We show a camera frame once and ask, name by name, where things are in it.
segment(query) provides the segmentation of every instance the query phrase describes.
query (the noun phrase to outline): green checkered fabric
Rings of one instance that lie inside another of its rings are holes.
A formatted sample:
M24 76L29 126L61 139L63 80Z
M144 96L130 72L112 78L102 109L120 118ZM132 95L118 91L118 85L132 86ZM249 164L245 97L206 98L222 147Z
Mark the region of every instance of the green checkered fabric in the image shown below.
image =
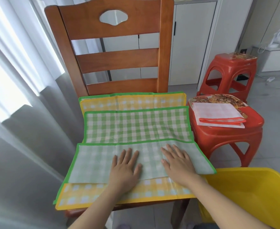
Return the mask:
M193 141L188 106L85 112L86 143L133 143L161 139Z
M91 145L78 144L75 163L72 163L68 172L69 183L108 183L111 162L114 155L119 156L123 149L139 150L137 163L142 163L140 180L167 177L161 159L165 157L161 147L166 144L177 145L185 150L198 174L213 174L215 169L203 155L195 142L178 142L174 140L145 142L130 145Z

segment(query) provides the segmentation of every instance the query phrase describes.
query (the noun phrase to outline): white curtain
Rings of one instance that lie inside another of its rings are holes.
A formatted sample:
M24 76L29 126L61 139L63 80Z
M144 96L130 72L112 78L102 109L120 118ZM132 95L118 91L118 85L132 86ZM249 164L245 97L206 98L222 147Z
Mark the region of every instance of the white curtain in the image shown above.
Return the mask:
M0 228L65 228L52 202L83 139L83 118L44 7L84 1L0 0ZM73 46L102 51L99 39Z

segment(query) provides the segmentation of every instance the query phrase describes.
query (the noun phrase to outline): cabinet handle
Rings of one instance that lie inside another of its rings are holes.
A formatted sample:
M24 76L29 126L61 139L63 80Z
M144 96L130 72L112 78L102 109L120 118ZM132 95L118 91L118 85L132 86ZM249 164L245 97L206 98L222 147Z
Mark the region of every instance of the cabinet handle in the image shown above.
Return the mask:
M174 23L174 36L175 36L175 31L176 31L176 22Z

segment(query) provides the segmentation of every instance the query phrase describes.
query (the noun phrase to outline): yellow plastic basin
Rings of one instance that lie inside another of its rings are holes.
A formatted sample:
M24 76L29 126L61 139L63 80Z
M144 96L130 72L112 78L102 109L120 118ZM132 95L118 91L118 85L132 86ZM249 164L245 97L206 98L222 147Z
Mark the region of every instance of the yellow plastic basin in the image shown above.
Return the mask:
M280 173L269 168L223 168L208 183L257 219L280 229ZM200 204L203 222L213 219Z

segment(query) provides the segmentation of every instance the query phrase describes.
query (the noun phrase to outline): red plastic stool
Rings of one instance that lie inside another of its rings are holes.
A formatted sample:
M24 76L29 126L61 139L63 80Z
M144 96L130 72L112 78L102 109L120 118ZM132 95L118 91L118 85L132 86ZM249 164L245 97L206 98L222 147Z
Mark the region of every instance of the red plastic stool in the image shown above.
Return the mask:
M222 78L208 80L208 76L212 70L219 71L222 74ZM256 57L240 53L218 54L212 60L201 88L197 92L197 96L201 94L229 94L229 89L233 88L237 92L230 94L246 102L250 87L256 75L256 70ZM240 74L249 75L246 86L234 80ZM217 86L218 90L214 90L211 86Z
M239 156L241 167L248 167L261 143L264 119L243 101L229 94L196 96L189 99L188 106L191 106L192 102L230 103L241 113L246 119L245 128L211 127L197 125L194 112L191 107L189 108L194 139L205 156L209 159L215 149L229 144ZM249 144L245 154L238 148L236 142L247 142Z

